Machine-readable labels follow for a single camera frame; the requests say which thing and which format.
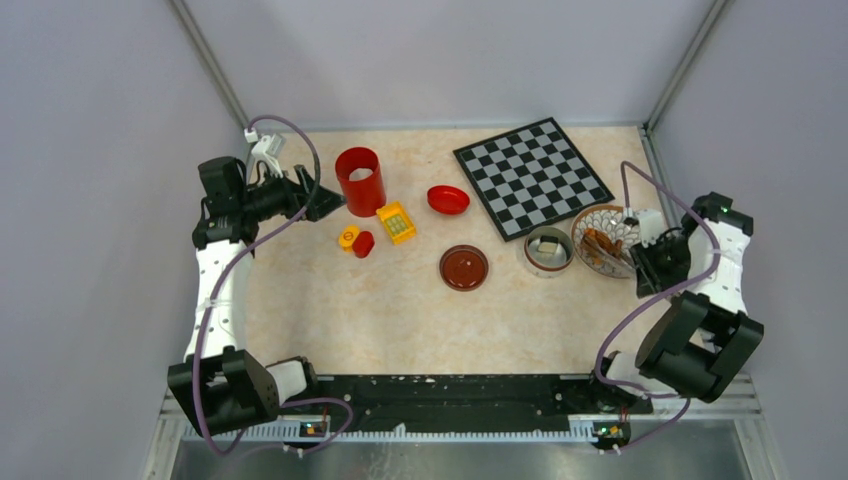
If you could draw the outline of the yellow toy tray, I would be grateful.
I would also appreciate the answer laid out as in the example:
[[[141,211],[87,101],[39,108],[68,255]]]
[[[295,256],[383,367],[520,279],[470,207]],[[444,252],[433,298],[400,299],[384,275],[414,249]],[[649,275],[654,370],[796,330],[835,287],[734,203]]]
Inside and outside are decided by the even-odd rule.
[[[416,236],[416,226],[400,202],[386,204],[377,209],[376,214],[393,245],[399,245]]]

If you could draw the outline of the red oval dish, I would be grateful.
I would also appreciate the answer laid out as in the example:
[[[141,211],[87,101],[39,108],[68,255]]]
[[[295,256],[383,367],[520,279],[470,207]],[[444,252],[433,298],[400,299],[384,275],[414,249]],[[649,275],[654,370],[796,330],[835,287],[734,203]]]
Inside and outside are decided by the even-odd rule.
[[[449,216],[461,215],[470,206],[469,195],[451,185],[436,185],[426,194],[429,207],[437,213]]]

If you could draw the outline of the white round food slice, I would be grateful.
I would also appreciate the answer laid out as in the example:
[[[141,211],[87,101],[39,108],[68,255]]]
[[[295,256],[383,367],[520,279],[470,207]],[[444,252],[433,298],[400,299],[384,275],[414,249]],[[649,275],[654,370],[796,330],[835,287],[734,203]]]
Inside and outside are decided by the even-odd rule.
[[[361,182],[373,175],[373,170],[369,168],[357,168],[354,169],[348,176],[348,180],[351,182]]]

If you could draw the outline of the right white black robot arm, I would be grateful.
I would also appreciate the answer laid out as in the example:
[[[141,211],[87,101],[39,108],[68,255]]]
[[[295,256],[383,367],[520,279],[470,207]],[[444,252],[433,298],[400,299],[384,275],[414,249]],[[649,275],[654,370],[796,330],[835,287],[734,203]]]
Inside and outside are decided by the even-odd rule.
[[[659,301],[668,310],[650,329],[634,360],[643,378],[670,394],[717,400],[764,336],[747,312],[741,277],[754,233],[752,217],[736,211],[716,192],[698,197],[681,224],[633,244],[636,293],[644,304],[628,321]]]

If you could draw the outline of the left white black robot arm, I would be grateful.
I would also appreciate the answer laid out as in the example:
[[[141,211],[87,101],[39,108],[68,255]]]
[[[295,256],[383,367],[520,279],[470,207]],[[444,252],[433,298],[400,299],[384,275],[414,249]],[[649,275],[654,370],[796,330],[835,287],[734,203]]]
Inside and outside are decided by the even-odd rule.
[[[168,369],[171,394],[203,437],[270,422],[285,402],[297,413],[319,404],[314,370],[304,357],[263,366],[246,347],[246,296],[261,222],[286,217],[317,222],[346,199],[321,186],[302,165],[296,177],[270,174],[249,184],[246,164],[218,157],[198,167],[205,191],[192,232],[199,270],[195,323],[181,362]]]

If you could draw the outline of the yellow toy block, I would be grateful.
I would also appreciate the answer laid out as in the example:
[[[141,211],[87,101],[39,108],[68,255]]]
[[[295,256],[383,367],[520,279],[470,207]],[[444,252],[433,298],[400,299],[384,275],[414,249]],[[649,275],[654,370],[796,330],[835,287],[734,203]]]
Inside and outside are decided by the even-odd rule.
[[[338,237],[338,244],[345,252],[352,252],[355,240],[360,234],[360,228],[356,225],[346,226]]]

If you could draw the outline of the black white chessboard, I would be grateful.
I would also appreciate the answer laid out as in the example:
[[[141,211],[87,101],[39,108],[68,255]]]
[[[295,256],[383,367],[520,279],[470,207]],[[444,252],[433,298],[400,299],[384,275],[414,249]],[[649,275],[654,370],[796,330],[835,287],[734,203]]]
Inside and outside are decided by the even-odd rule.
[[[615,199],[554,118],[453,151],[502,240]]]

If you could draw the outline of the black white sushi piece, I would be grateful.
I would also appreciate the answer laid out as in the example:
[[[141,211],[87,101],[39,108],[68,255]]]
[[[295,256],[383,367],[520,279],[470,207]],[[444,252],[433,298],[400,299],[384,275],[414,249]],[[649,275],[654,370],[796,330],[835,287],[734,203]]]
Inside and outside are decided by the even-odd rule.
[[[557,253],[560,243],[557,237],[542,235],[538,238],[536,251],[539,255],[553,256]]]

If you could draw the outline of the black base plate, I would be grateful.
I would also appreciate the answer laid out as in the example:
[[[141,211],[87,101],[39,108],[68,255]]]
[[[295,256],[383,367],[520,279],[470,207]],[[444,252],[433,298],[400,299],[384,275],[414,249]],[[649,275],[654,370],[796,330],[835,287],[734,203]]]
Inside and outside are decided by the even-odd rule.
[[[653,405],[591,374],[336,375],[298,399],[337,398],[350,433],[564,432],[575,415],[650,414]]]

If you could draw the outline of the patterned round plate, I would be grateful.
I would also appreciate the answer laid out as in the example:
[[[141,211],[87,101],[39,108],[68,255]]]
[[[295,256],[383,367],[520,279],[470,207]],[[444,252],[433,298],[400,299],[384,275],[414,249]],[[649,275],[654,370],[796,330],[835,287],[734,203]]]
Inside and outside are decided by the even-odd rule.
[[[622,207],[606,204],[595,205],[584,209],[575,217],[571,226],[571,239],[575,247],[576,256],[583,263],[584,261],[581,259],[582,252],[579,243],[587,228],[603,231],[613,241],[621,240],[622,254],[633,264],[629,254],[629,249],[634,244],[638,243],[639,238],[638,233],[635,230],[631,230],[623,223]]]

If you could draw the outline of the red toy block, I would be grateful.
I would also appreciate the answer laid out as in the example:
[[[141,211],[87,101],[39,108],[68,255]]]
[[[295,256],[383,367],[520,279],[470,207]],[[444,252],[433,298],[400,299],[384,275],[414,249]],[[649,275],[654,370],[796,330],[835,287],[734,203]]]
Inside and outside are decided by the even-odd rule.
[[[361,231],[352,244],[352,251],[357,258],[367,258],[375,246],[375,239],[370,231]]]

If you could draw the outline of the red cylindrical cup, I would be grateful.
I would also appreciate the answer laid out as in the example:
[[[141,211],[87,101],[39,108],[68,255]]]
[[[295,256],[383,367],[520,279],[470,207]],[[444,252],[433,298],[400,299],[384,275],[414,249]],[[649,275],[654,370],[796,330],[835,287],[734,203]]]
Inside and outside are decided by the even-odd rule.
[[[349,211],[362,218],[375,216],[386,204],[381,164],[367,147],[352,147],[336,159],[335,174]]]

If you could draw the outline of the steel lunch box bowl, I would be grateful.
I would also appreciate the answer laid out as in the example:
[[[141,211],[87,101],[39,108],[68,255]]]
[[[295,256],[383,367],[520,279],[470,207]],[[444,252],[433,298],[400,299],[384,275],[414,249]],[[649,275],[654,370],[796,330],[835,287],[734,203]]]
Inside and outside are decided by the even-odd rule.
[[[569,267],[575,255],[568,234],[552,226],[540,226],[524,239],[521,259],[534,275],[553,278]]]

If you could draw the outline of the silver metal tongs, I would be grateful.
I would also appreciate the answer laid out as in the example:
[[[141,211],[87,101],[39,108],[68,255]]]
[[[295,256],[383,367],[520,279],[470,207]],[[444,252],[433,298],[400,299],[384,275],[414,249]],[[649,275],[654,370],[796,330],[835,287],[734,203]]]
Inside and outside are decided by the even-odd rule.
[[[634,278],[636,276],[635,266],[627,260],[623,254],[618,256],[608,252],[594,237],[584,236],[579,246],[581,247],[581,259],[596,273],[611,278]]]

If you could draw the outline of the brown round lid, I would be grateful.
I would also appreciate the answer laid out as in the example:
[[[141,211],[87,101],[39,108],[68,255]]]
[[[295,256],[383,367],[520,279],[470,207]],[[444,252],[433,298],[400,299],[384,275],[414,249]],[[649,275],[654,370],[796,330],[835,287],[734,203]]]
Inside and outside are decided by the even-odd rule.
[[[468,292],[479,288],[487,279],[490,264],[477,247],[467,244],[447,249],[438,262],[441,280],[451,289]]]

